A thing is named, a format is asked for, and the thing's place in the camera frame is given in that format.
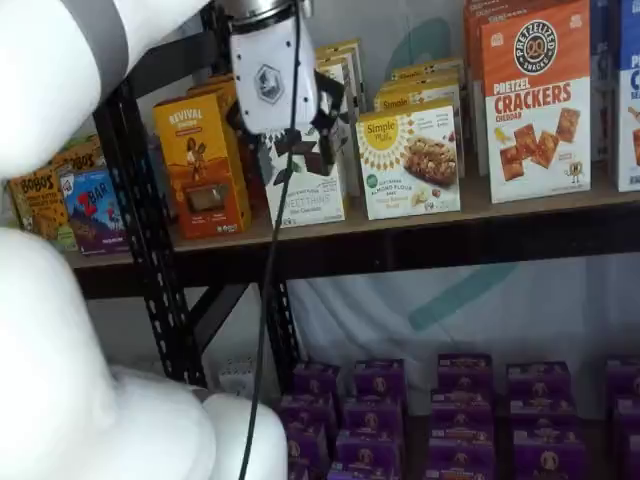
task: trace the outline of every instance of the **white box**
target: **white box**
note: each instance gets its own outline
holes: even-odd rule
[[[357,132],[369,219],[460,210],[453,130],[450,99],[362,116]]]

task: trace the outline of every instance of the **almond flour crackers box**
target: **almond flour crackers box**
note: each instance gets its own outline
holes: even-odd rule
[[[356,129],[370,220],[460,210],[450,99],[366,114]]]
[[[591,186],[589,2],[482,25],[493,203]]]

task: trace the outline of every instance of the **pretzel crackers box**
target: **pretzel crackers box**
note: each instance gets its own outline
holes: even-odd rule
[[[242,232],[251,209],[225,91],[167,100],[153,109],[185,238]]]
[[[617,135],[613,177],[621,192],[640,190],[640,7],[620,0],[617,23]]]
[[[450,99],[363,115],[357,131],[370,220],[460,210]]]
[[[480,28],[492,201],[588,190],[589,2]]]
[[[344,58],[333,58],[326,62],[320,62],[316,67],[318,72],[325,74],[329,78],[336,80],[345,87],[348,92],[351,89],[351,77],[349,77],[349,68]],[[344,169],[347,176],[347,190],[349,195],[359,197],[362,189],[362,182],[358,163],[360,154],[358,152],[358,141],[356,139],[356,121],[357,121],[353,98],[351,95],[345,95],[342,98],[340,106],[340,114],[336,119],[338,127],[338,140],[340,142],[340,150],[344,160]]]

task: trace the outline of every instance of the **revival snack box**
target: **revival snack box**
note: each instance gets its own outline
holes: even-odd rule
[[[589,2],[482,25],[494,203],[591,185]]]
[[[167,100],[153,115],[185,238],[243,232],[249,198],[224,91]]]
[[[450,99],[366,114],[356,129],[370,220],[460,210]]]

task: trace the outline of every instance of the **brand logo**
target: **brand logo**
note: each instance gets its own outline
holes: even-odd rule
[[[556,58],[558,37],[548,22],[533,20],[522,29],[513,46],[518,68],[527,75],[544,72]]]

